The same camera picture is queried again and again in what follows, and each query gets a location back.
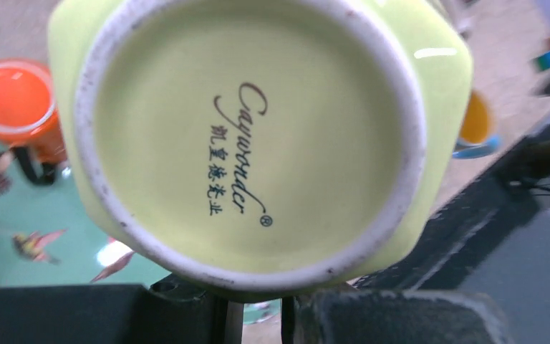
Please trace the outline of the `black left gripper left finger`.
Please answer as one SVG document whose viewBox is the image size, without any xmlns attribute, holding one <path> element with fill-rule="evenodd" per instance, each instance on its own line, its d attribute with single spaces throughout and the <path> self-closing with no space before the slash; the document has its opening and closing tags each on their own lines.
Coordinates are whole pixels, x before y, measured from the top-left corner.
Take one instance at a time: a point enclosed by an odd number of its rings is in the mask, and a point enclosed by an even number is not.
<svg viewBox="0 0 550 344">
<path fill-rule="evenodd" d="M 175 275 L 0 287 L 0 343 L 226 343 L 227 303 Z"/>
</svg>

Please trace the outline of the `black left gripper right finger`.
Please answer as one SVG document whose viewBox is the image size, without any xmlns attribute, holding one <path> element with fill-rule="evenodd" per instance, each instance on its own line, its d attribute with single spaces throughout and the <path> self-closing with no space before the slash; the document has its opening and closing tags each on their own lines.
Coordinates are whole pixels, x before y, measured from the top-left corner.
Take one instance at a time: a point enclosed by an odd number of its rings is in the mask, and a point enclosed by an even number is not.
<svg viewBox="0 0 550 344">
<path fill-rule="evenodd" d="M 282 300 L 283 343 L 514 343 L 484 294 L 324 288 Z"/>
</svg>

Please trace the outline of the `lime green mug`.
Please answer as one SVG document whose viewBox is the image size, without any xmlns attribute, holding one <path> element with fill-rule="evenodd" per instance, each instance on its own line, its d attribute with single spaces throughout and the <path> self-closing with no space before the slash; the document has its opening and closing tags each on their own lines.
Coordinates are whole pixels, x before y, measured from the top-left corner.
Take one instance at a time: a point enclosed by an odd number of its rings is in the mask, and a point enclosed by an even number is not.
<svg viewBox="0 0 550 344">
<path fill-rule="evenodd" d="M 47 36 L 91 220 L 248 302 L 406 258 L 473 83 L 428 1 L 61 1 Z"/>
</svg>

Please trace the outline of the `blue butterfly mug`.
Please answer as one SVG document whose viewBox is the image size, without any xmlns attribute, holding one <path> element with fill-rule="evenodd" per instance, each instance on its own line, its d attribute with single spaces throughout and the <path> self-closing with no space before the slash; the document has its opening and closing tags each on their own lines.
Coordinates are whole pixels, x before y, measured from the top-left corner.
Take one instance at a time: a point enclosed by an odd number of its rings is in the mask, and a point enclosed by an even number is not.
<svg viewBox="0 0 550 344">
<path fill-rule="evenodd" d="M 500 145 L 497 117 L 482 94 L 473 89 L 452 157 L 482 158 L 494 154 Z"/>
</svg>

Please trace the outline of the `orange mug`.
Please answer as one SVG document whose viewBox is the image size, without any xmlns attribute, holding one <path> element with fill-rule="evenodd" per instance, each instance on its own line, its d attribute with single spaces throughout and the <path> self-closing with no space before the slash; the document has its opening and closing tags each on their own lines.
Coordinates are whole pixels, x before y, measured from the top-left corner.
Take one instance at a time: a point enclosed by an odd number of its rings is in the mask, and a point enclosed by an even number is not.
<svg viewBox="0 0 550 344">
<path fill-rule="evenodd" d="M 48 67 L 30 59 L 0 59 L 0 142 L 36 186 L 50 186 L 67 161 Z"/>
</svg>

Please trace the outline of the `green floral tray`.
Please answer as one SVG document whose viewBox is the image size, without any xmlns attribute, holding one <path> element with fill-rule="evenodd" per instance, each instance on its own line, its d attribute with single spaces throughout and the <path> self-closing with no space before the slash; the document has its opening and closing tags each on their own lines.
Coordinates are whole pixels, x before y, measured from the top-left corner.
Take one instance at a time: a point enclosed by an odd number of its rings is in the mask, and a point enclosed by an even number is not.
<svg viewBox="0 0 550 344">
<path fill-rule="evenodd" d="M 19 165 L 10 165 L 11 188 L 0 196 L 0 286 L 139 283 L 167 275 L 134 254 L 119 272 L 105 268 L 132 250 L 111 239 L 89 219 L 68 167 L 52 186 L 34 186 Z"/>
</svg>

